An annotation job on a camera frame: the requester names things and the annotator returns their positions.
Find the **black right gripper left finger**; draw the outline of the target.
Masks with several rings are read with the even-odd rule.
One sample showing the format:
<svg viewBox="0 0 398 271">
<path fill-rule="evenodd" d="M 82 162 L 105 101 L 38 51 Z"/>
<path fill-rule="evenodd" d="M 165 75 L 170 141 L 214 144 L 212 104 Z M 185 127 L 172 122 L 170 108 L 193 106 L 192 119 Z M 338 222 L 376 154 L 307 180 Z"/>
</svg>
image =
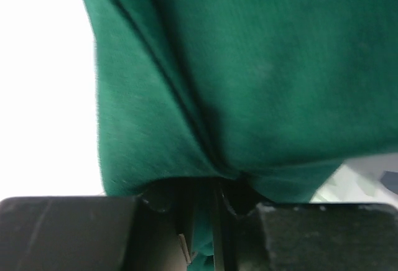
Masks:
<svg viewBox="0 0 398 271">
<path fill-rule="evenodd" d="M 192 189 L 134 197 L 15 197 L 1 202 L 2 270 L 186 270 Z"/>
</svg>

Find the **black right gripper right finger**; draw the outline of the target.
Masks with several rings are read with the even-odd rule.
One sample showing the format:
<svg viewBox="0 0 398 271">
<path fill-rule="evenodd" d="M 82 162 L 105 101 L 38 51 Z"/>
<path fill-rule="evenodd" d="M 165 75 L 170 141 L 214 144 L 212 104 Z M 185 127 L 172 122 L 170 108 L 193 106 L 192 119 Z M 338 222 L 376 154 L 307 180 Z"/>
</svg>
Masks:
<svg viewBox="0 0 398 271">
<path fill-rule="evenodd" d="M 389 204 L 275 204 L 246 187 L 213 189 L 216 270 L 397 269 Z"/>
</svg>

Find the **green surgical cloth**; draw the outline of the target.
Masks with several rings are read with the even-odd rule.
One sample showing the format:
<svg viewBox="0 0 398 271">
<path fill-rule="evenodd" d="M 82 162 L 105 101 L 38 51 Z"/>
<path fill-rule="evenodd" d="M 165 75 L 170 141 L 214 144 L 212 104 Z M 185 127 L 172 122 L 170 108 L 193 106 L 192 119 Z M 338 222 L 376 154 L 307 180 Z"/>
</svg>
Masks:
<svg viewBox="0 0 398 271">
<path fill-rule="evenodd" d="M 109 195 L 198 181 L 190 270 L 213 270 L 209 178 L 306 203 L 397 151 L 397 0 L 84 0 Z"/>
</svg>

